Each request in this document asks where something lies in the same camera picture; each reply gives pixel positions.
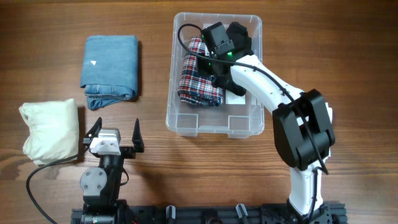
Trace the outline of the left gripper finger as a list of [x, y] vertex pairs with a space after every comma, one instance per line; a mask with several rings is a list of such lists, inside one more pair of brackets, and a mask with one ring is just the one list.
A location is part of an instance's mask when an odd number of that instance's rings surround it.
[[141, 129], [140, 129], [140, 124], [139, 124], [138, 118], [136, 119], [136, 122], [134, 124], [132, 143], [133, 143], [134, 150], [136, 152], [138, 152], [138, 153], [144, 152], [144, 141], [142, 139]]
[[85, 134], [85, 138], [95, 138], [102, 128], [102, 117], [99, 117], [91, 129]]

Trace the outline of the red plaid shirt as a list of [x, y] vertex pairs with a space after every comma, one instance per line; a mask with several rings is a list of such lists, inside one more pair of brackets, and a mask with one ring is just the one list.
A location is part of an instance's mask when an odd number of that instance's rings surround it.
[[211, 77], [200, 75], [198, 58], [186, 53], [184, 56], [177, 94], [181, 102], [200, 106], [223, 104], [223, 89], [214, 87]]

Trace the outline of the black garment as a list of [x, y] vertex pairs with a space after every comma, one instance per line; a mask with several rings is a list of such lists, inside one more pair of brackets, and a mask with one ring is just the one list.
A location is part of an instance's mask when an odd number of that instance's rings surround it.
[[[238, 22], [232, 22], [226, 30], [226, 34], [229, 39], [232, 40], [234, 44], [234, 49], [231, 55], [225, 54], [220, 57], [220, 60], [235, 62], [238, 59], [246, 56], [252, 55], [252, 38], [248, 36], [248, 30], [246, 27]], [[216, 78], [213, 81], [214, 86], [220, 87], [222, 89], [228, 90], [235, 95], [244, 96], [246, 94], [246, 89], [236, 84], [230, 72], [231, 65], [225, 63], [214, 64], [214, 69], [216, 72]]]

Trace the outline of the white printed t-shirt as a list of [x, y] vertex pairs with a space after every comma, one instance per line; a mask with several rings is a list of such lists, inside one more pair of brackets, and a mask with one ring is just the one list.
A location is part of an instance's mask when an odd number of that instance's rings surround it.
[[[327, 109], [327, 112], [328, 112], [330, 123], [332, 123], [332, 120], [333, 120], [333, 109], [330, 107], [330, 105], [328, 103], [325, 103], [325, 105], [326, 105], [326, 109]], [[330, 156], [331, 156], [331, 151], [328, 152], [328, 155], [326, 156], [326, 158], [323, 161], [325, 162]]]

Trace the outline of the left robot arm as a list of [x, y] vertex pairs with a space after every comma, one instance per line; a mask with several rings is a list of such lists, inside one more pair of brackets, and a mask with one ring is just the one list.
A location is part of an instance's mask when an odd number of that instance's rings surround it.
[[85, 134], [83, 145], [99, 159], [99, 165], [87, 169], [80, 178], [83, 191], [83, 209], [78, 215], [74, 212], [73, 223], [137, 223], [138, 217], [129, 208], [125, 199], [119, 198], [120, 187], [126, 185], [122, 175], [126, 159], [135, 159], [137, 153], [144, 152], [139, 120], [134, 124], [132, 146], [121, 146], [118, 128], [102, 127], [98, 118]]

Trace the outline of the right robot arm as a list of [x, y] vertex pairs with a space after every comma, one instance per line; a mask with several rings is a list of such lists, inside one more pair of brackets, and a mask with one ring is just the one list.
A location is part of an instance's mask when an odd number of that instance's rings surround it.
[[335, 143], [331, 108], [318, 90], [303, 91], [266, 68], [241, 24], [217, 22], [200, 32], [209, 51], [200, 69], [213, 85], [238, 96], [251, 93], [272, 115], [275, 148], [290, 167], [290, 216], [313, 222], [322, 214], [320, 181]]

